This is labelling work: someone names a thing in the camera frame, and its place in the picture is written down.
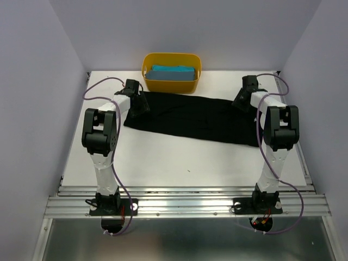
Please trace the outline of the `black t shirt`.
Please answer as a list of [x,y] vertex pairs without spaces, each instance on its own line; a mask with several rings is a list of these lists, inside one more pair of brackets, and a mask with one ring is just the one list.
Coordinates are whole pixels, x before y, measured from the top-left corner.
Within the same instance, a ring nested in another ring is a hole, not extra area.
[[124,126],[146,132],[258,147],[256,109],[245,113],[232,101],[201,96],[146,92],[148,113]]

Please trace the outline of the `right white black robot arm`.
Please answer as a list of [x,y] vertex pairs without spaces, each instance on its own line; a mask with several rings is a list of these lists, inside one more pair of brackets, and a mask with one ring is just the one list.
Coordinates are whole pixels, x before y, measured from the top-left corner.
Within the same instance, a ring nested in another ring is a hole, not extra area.
[[233,106],[243,112],[256,108],[257,141],[264,158],[261,176],[250,197],[233,200],[237,215],[281,214],[280,176],[290,150],[299,141],[299,109],[287,105],[259,87],[256,75],[242,77]]

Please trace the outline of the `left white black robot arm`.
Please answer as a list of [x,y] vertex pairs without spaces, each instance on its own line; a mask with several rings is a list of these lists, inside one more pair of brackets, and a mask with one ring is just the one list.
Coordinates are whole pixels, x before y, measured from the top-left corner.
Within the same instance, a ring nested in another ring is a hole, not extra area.
[[90,215],[133,216],[136,203],[131,198],[122,199],[120,189],[124,188],[114,167],[114,156],[120,136],[121,115],[127,113],[135,118],[148,113],[144,88],[134,79],[122,83],[123,88],[113,97],[99,97],[105,104],[88,108],[84,113],[82,145],[86,148],[94,165],[97,189],[93,199],[86,200]]

